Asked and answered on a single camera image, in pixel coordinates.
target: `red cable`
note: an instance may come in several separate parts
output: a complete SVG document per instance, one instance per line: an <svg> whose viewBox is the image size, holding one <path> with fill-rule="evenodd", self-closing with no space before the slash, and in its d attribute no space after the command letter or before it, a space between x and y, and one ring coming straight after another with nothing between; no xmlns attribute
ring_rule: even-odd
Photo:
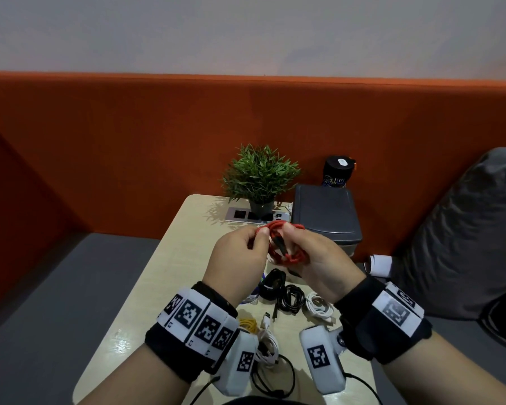
<svg viewBox="0 0 506 405"><path fill-rule="evenodd" d="M283 237L279 233L279 230L283 229L283 225L287 223L284 220L274 220L271 221L266 226L262 226L257 228L257 231L255 232L255 235L258 233L260 229L263 227L268 227L268 230L270 231L270 238L274 241L276 245L280 245L279 248L283 248L282 253L284 253L286 260L283 260L280 254L276 253L276 249L274 249L274 245L272 242L270 242L270 245L268 246L268 254L272 256L274 261L276 262L276 265L278 266L291 266L298 263L304 263L308 259L308 255L305 251L303 251L301 248L296 246L296 251L294 254L290 255L288 251L286 250L286 247L284 246ZM297 229L305 229L305 227L302 224L294 224L290 223Z"/></svg>

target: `green leaves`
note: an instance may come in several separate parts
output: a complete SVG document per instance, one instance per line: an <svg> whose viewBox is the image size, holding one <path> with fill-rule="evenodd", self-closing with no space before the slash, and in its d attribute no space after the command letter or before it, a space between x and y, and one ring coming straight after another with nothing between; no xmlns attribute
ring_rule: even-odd
<svg viewBox="0 0 506 405"><path fill-rule="evenodd" d="M290 182L300 174L297 162L285 160L268 145L241 146L239 159L233 159L221 182L230 199L246 198L258 204L270 203L277 194L293 188Z"/></svg>

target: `gray container lid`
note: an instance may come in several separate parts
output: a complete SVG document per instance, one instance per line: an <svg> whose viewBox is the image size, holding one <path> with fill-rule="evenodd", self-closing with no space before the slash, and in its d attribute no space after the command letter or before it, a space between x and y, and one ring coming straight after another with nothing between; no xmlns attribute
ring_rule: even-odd
<svg viewBox="0 0 506 405"><path fill-rule="evenodd" d="M298 184L292 205L292 223L320 233L340 246L362 241L360 222L348 189Z"/></svg>

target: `left hand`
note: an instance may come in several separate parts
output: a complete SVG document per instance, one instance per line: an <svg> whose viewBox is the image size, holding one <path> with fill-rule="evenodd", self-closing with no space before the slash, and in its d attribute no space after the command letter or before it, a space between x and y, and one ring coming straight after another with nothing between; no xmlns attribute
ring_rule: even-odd
<svg viewBox="0 0 506 405"><path fill-rule="evenodd" d="M202 279L234 307L255 289L266 266L269 230L263 228L255 236L256 230L247 225L217 240Z"/></svg>

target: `gray pot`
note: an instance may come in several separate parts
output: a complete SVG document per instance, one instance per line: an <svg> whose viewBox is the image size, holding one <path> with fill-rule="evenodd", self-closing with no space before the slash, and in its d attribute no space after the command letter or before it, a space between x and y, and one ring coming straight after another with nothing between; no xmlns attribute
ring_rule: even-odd
<svg viewBox="0 0 506 405"><path fill-rule="evenodd" d="M249 206L251 207L251 211L255 213L259 219L262 219L272 214L274 210L274 201L272 200L270 203L266 204L258 204L250 200Z"/></svg>

